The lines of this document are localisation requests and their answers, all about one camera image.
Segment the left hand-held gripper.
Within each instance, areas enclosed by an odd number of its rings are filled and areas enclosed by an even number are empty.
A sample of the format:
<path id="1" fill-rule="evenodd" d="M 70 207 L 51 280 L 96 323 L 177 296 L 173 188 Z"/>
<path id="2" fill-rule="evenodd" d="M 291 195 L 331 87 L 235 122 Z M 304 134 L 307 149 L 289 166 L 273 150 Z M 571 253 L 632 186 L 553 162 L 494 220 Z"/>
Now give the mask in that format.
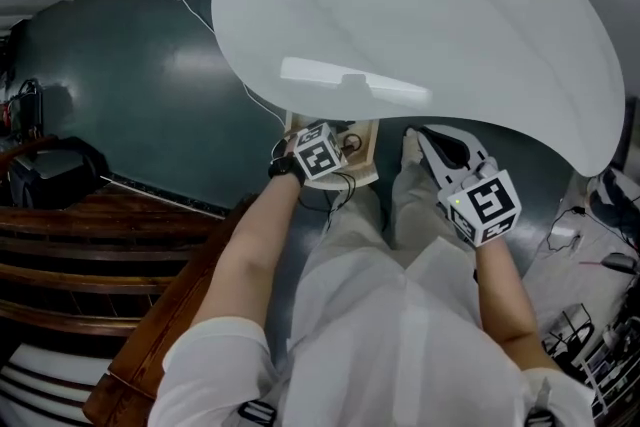
<path id="1" fill-rule="evenodd" d="M 348 164 L 334 131 L 326 122 L 297 133 L 294 155 L 309 180 L 324 177 Z"/>

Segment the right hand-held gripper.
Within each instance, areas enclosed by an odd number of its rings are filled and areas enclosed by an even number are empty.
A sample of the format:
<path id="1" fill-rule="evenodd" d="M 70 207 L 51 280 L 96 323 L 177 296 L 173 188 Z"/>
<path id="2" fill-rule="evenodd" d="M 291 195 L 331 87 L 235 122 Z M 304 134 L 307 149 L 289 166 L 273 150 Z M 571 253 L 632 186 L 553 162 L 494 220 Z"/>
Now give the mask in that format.
<path id="1" fill-rule="evenodd" d="M 418 129 L 418 143 L 441 188 L 438 200 L 447 219 L 470 245 L 481 247 L 515 227 L 522 206 L 513 182 L 493 157 L 487 158 L 476 136 L 431 124 Z M 458 168 L 476 169 L 454 186 L 450 172 Z"/>

